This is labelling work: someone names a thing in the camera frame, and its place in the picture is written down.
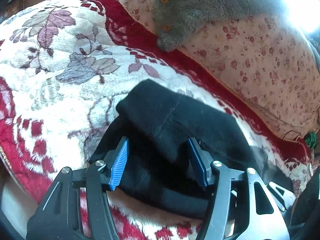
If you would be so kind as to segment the black pants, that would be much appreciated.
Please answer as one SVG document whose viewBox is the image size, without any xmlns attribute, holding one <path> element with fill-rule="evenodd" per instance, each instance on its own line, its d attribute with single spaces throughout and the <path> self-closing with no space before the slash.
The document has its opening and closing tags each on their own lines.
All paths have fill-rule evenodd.
<svg viewBox="0 0 320 240">
<path fill-rule="evenodd" d="M 198 185 L 190 166 L 187 141 L 229 168 L 254 168 L 265 183 L 291 190 L 290 178 L 267 161 L 266 152 L 250 146 L 236 119 L 151 80 L 140 82 L 117 106 L 93 163 L 129 139 L 129 158 L 120 189 L 137 200 L 188 218 L 203 219 L 209 194 Z"/>
</svg>

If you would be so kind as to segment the green cloth item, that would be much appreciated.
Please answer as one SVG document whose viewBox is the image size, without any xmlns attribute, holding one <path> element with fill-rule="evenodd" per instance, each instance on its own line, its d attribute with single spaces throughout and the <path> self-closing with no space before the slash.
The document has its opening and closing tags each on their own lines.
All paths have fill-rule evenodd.
<svg viewBox="0 0 320 240">
<path fill-rule="evenodd" d="M 318 139 L 315 132 L 309 132 L 305 137 L 304 141 L 310 150 L 314 150 L 317 147 Z"/>
</svg>

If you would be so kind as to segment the red white floral fleece blanket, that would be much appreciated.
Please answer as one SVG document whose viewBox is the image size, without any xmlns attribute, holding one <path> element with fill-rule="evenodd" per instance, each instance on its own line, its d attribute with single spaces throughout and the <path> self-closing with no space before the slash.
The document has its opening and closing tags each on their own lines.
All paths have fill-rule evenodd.
<svg viewBox="0 0 320 240">
<path fill-rule="evenodd" d="M 61 168 L 87 166 L 118 102 L 147 79 L 230 114 L 296 195 L 306 188 L 303 137 L 279 137 L 197 61 L 160 51 L 117 0 L 46 0 L 1 24 L 1 159 L 23 192 L 40 201 Z"/>
</svg>

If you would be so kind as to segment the beige floral quilt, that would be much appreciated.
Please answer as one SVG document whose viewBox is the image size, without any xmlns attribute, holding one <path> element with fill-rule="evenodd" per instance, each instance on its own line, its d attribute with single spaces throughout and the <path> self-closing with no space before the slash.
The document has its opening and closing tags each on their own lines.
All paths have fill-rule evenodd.
<svg viewBox="0 0 320 240">
<path fill-rule="evenodd" d="M 319 131 L 319 71 L 305 36 L 283 16 L 210 22 L 181 46 L 279 137 Z"/>
</svg>

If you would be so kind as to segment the grey fleece garment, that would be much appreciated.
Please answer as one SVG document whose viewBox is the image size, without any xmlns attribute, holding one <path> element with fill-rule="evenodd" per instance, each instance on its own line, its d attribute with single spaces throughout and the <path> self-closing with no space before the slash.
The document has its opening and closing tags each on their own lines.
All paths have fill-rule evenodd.
<svg viewBox="0 0 320 240">
<path fill-rule="evenodd" d="M 207 22 L 228 21 L 287 11 L 283 0 L 155 0 L 157 46 L 171 52 Z"/>
</svg>

